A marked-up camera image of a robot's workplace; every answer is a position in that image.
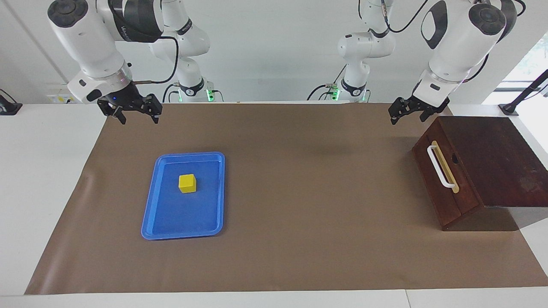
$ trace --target wooden box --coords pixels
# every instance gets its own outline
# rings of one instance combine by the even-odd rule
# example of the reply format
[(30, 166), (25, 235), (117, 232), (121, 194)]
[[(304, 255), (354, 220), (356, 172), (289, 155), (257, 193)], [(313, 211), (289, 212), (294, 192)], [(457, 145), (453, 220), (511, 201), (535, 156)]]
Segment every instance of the wooden box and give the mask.
[(438, 117), (413, 153), (443, 230), (514, 231), (548, 217), (548, 172), (508, 118)]

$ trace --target white table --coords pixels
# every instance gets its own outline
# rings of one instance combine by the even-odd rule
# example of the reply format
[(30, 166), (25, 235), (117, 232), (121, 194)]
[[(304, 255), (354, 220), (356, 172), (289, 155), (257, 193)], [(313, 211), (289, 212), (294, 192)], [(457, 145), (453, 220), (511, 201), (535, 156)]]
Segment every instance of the white table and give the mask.
[[(452, 111), (501, 115), (495, 106)], [(548, 154), (512, 120), (548, 166)], [(22, 296), (104, 121), (95, 105), (25, 105), (0, 117), (0, 307), (548, 307), (548, 287)], [(548, 272), (548, 220), (522, 233)]]

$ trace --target white handle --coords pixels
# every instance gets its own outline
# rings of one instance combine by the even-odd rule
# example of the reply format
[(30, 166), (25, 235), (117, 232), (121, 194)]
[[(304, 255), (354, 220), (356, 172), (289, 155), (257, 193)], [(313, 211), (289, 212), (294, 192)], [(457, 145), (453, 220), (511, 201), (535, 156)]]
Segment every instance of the white handle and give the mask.
[(445, 179), (445, 175), (443, 175), (442, 168), (439, 166), (438, 160), (436, 160), (436, 154), (434, 153), (435, 148), (437, 148), (437, 146), (431, 145), (428, 147), (427, 152), (428, 152), (428, 156), (430, 156), (430, 160), (432, 161), (432, 165), (434, 166), (434, 169), (436, 170), (436, 173), (438, 174), (439, 180), (443, 186), (451, 189), (455, 188), (455, 184), (451, 184)]

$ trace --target black stand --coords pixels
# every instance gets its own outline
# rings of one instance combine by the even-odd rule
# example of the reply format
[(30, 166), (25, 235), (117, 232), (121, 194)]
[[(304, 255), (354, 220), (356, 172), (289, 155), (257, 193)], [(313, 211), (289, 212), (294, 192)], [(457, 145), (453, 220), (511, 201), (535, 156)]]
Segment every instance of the black stand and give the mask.
[(0, 116), (15, 116), (23, 104), (16, 102), (15, 104), (8, 102), (0, 95)]
[(503, 113), (507, 116), (519, 116), (516, 112), (516, 107), (519, 105), (524, 99), (526, 99), (535, 89), (537, 89), (543, 82), (545, 82), (548, 79), (548, 70), (544, 71), (539, 78), (537, 78), (531, 85), (523, 90), (523, 92), (516, 97), (516, 99), (506, 105), (499, 105), (499, 108), (503, 111)]

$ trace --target blue tray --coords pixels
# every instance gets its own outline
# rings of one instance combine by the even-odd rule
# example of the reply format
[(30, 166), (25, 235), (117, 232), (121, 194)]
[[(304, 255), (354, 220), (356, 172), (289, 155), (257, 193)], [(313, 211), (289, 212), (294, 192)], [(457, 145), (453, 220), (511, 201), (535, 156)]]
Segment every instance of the blue tray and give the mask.
[[(197, 191), (181, 193), (179, 175), (194, 174)], [(145, 239), (212, 236), (222, 229), (225, 156), (219, 152), (169, 154), (152, 174), (141, 234)]]

